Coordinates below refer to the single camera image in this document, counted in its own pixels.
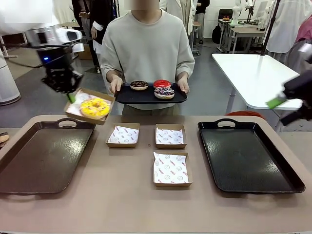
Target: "donut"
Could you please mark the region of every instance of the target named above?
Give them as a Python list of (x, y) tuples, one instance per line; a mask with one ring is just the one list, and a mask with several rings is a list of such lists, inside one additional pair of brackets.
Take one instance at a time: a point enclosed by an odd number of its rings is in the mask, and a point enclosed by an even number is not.
[(6, 142), (10, 138), (8, 132), (0, 134), (0, 143)]
[(101, 119), (109, 114), (110, 105), (101, 98), (85, 100), (80, 106), (81, 113), (92, 119)]
[(170, 88), (171, 83), (164, 79), (159, 79), (154, 82), (154, 88)]
[(133, 90), (146, 90), (148, 88), (148, 83), (145, 81), (137, 80), (130, 83), (130, 88)]
[(155, 96), (159, 99), (172, 99), (175, 96), (175, 91), (168, 88), (156, 88)]

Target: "hand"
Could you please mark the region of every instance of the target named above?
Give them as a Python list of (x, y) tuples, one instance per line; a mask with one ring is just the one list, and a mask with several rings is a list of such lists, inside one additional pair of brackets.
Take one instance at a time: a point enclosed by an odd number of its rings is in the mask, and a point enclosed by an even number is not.
[(111, 87), (110, 87), (112, 94), (119, 92), (122, 84), (123, 84), (122, 78), (114, 75), (113, 80), (111, 82)]
[(92, 39), (95, 40), (98, 37), (98, 31), (95, 27), (91, 28)]
[(86, 12), (80, 12), (79, 17), (88, 19), (88, 18), (90, 18), (90, 15)]
[(184, 73), (181, 79), (179, 79), (179, 81), (177, 82), (181, 91), (185, 92), (186, 94), (190, 92), (190, 87), (189, 87), (189, 84), (187, 83), (188, 76), (189, 75), (187, 73)]

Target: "brown tray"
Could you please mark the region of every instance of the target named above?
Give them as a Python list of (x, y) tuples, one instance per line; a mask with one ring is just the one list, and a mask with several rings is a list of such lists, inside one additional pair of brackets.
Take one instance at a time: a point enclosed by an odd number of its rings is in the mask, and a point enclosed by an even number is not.
[[(60, 126), (71, 121), (76, 126)], [(0, 193), (62, 192), (70, 183), (95, 124), (63, 118), (37, 122), (0, 161)]]

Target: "black tray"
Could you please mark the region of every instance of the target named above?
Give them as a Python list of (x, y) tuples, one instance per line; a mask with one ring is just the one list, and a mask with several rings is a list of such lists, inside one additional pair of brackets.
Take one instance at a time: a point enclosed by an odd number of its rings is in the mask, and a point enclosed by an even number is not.
[[(234, 127), (218, 124), (229, 121)], [(220, 119), (198, 123), (217, 187), (252, 194), (302, 193), (305, 185), (261, 127)]]
[[(60, 126), (64, 121), (76, 126)], [(72, 118), (35, 123), (0, 161), (0, 193), (62, 192), (70, 183), (95, 124)]]
[(124, 83), (118, 93), (116, 93), (116, 101), (121, 104), (169, 104), (182, 103), (187, 100), (187, 96), (180, 90), (176, 83), (171, 84), (171, 88), (175, 91), (175, 96), (170, 100), (162, 100), (155, 97), (153, 83), (149, 83), (149, 87), (143, 91), (136, 91), (130, 88), (130, 83)]

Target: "chocolate donut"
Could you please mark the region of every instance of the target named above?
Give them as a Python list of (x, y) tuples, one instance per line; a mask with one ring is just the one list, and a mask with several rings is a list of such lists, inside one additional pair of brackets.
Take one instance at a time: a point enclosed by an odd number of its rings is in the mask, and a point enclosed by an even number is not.
[(130, 83), (130, 88), (133, 90), (145, 90), (148, 88), (148, 83), (142, 80), (133, 81)]

